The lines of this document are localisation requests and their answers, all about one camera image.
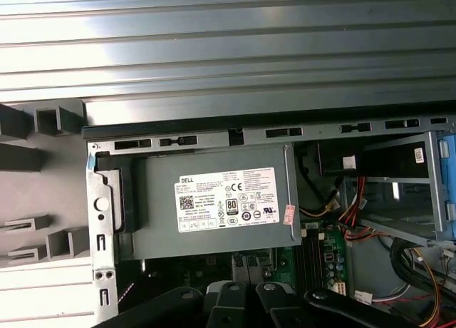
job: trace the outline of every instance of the black wire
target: black wire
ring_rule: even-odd
[[[325,206],[325,201],[326,201],[325,197],[320,193],[320,191],[315,186],[314,182],[312,182],[312,180],[309,178],[309,169],[304,166],[303,157],[304,157],[303,153],[301,153],[298,156],[299,172],[301,173],[302,178],[306,181],[306,183],[309,186],[309,188],[312,190],[312,192],[318,198],[318,201],[320,201],[321,206],[324,207]]]
[[[396,275],[404,282],[426,292],[434,292],[434,284],[430,278],[427,278],[419,272],[412,270],[411,266],[408,265],[408,262],[405,261],[402,257],[406,249],[414,247],[419,247],[419,245],[402,240],[400,238],[395,238],[393,240],[393,243],[390,247],[390,259],[393,270]],[[440,294],[442,295],[443,299],[456,304],[456,296],[449,289],[441,287]]]
[[[381,235],[377,236],[377,240],[378,242],[380,243],[380,245],[383,246],[383,248],[385,250],[387,250],[388,252],[390,252],[390,247],[381,239]]]

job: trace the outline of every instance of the metal chassis frame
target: metal chassis frame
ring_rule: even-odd
[[[359,123],[367,121],[350,122],[350,123],[324,123],[314,125],[290,125],[290,126],[274,126],[262,128],[245,128],[244,129],[244,145],[261,145],[268,143],[293,143],[309,140],[321,140],[331,138],[356,138],[356,137],[369,137],[375,135],[393,135],[393,134],[418,134],[420,139],[428,139],[427,146],[436,136],[435,131],[452,132],[456,131],[456,116],[444,116],[447,118],[446,123],[432,124],[431,119],[439,116],[414,116],[420,121],[419,127],[413,128],[398,128],[394,130],[387,130],[385,128],[385,119],[375,119],[368,121],[370,123],[371,131],[358,132],[353,130],[349,133],[342,133],[342,125],[357,126]],[[393,118],[393,120],[407,120],[408,117]],[[302,135],[299,136],[281,136],[276,138],[267,138],[266,130],[275,128],[301,128]],[[197,144],[189,146],[170,145],[160,147],[158,142],[161,138],[171,138],[175,140],[182,135],[196,135]],[[126,150],[116,150],[115,142],[129,141],[136,139],[150,139],[151,146],[146,148],[131,148]],[[118,184],[115,184],[106,177],[103,171],[97,172],[95,169],[98,153],[109,153],[110,155],[134,155],[142,153],[159,153],[166,155],[169,152],[176,150],[195,150],[207,148],[226,148],[229,147],[229,134],[227,130],[224,131],[207,131],[196,133],[183,133],[183,134],[167,134],[167,135],[142,135],[140,137],[132,138],[119,138],[112,140],[94,140],[88,142],[88,162],[86,168],[87,180],[87,196],[88,196],[88,221],[89,221],[89,234],[90,234],[90,255],[92,258],[93,267],[93,284],[95,296],[97,298],[97,307],[95,309],[95,317],[97,322],[105,321],[118,314],[118,294],[115,281],[115,262],[118,241],[115,234],[115,217],[119,217],[117,212],[120,208],[114,195],[114,191],[118,191]],[[433,144],[432,151],[438,154],[437,145]],[[444,229],[446,222],[441,222],[441,228]],[[372,222],[372,227],[378,229],[388,229],[388,227],[377,227],[379,224]],[[401,236],[401,231],[389,228],[388,232],[392,235]],[[413,241],[421,245],[429,243],[425,238],[418,240],[413,238]]]

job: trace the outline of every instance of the metal bracket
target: metal bracket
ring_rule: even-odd
[[[105,184],[105,178],[95,171],[95,151],[96,148],[89,146],[85,175],[93,285],[98,298],[95,320],[99,323],[118,314],[118,298],[115,281],[113,190]]]

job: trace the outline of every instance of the ventilation slot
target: ventilation slot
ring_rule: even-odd
[[[151,146],[152,141],[150,139],[125,140],[116,141],[114,143],[114,149],[116,150],[127,150],[129,148],[149,148]]]
[[[430,123],[433,125],[437,125],[439,123],[447,123],[448,119],[446,118],[432,118],[430,119]]]
[[[302,128],[300,127],[266,130],[266,138],[296,137],[299,135],[302,135]]]
[[[242,128],[228,130],[228,140],[230,146],[244,145],[244,131]]]
[[[385,128],[387,130],[410,127],[420,127],[420,121],[418,119],[385,121]]]
[[[371,132],[371,123],[359,123],[358,125],[341,125],[341,133],[350,133],[354,130],[358,132]]]
[[[160,146],[171,146],[173,144],[178,144],[179,146],[196,145],[198,144],[198,138],[195,135],[188,135],[179,137],[176,140],[170,138],[160,139]]]

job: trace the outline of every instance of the yellow wire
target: yellow wire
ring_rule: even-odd
[[[302,208],[299,208],[299,210],[310,217],[320,217],[320,216],[325,215],[327,212],[329,212],[328,207],[326,207],[326,209],[323,212],[320,212],[319,214],[312,214],[311,212],[308,212],[307,210],[304,210]]]
[[[341,218],[343,218],[345,215],[347,215],[348,212],[350,212],[350,210],[351,210],[352,207],[353,207],[353,205],[350,205],[350,206],[347,208],[347,210],[346,210],[345,212],[343,212],[341,216],[339,216],[339,219],[337,219],[337,220],[340,221]]]
[[[423,259],[423,256],[421,255],[420,251],[418,251],[416,248],[413,248],[413,252],[423,260],[423,264],[425,265],[425,268],[426,268],[426,271],[429,273],[431,279],[432,279],[432,283],[434,284],[434,288],[435,288],[435,302],[434,302],[434,310],[432,311],[432,315],[430,316],[429,319],[427,319],[426,322],[420,324],[420,327],[425,327],[427,326],[429,323],[431,323],[434,318],[435,318],[435,315],[437,315],[438,313],[438,310],[439,310],[439,307],[440,307],[440,296],[439,296],[439,286],[437,284],[437,280],[435,279],[435,276],[434,274],[432,273],[432,270],[430,269],[429,265],[427,264],[427,262]]]

